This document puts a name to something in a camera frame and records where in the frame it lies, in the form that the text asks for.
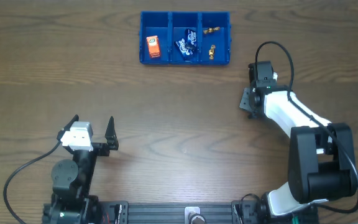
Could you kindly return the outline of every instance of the wooden table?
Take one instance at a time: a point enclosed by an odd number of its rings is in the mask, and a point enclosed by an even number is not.
[[[230,11],[225,67],[139,63],[140,11]],[[98,159],[91,193],[129,202],[230,202],[287,181],[289,140],[239,109],[247,65],[277,40],[295,63],[294,91],[314,112],[352,128],[358,168],[358,1],[0,1],[0,223],[16,223],[2,188],[14,169],[47,152],[74,114],[104,141],[114,116],[120,148]],[[267,46],[279,83],[285,54]],[[59,148],[9,185],[13,209],[40,223]],[[356,197],[333,206],[350,208]],[[358,222],[320,210],[321,223]]]

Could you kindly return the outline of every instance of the orange tic tac box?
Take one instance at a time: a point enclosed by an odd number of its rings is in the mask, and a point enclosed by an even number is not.
[[[146,37],[147,46],[149,47],[150,58],[159,58],[160,53],[160,43],[158,42],[157,36]]]

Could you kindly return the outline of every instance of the blue snack packet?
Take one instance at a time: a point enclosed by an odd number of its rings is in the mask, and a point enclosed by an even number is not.
[[[184,38],[175,41],[175,46],[181,53],[181,57],[183,57],[184,60],[189,60],[194,56],[194,53],[185,47],[186,41]]]
[[[194,30],[186,29],[185,30],[186,44],[185,47],[190,50],[197,49],[197,33]]]

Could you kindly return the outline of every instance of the wood grain surface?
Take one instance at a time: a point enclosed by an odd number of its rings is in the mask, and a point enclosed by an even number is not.
[[[225,67],[139,63],[142,10],[230,11]],[[129,202],[230,202],[287,181],[289,140],[269,120],[239,109],[247,65],[263,41],[292,54],[294,91],[315,113],[352,128],[358,168],[358,1],[0,1],[0,223],[16,223],[2,188],[23,163],[47,152],[74,114],[103,141],[114,116],[120,148],[99,158],[91,193]],[[266,46],[279,83],[289,66]],[[13,209],[40,223],[59,148],[9,185]],[[356,197],[333,206],[350,208]],[[321,223],[355,223],[358,212],[320,210]]]

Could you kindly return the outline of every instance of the blue plastic bin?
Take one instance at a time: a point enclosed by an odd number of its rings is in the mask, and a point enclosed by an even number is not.
[[[209,27],[221,29],[212,34],[203,34]],[[185,29],[197,31],[195,56],[184,60],[174,46],[174,41],[185,37]],[[229,12],[153,12],[140,14],[139,60],[143,64],[175,65],[227,65],[230,62],[231,36]],[[146,37],[157,35],[161,57],[150,58]],[[209,59],[208,51],[215,45],[214,59]]]

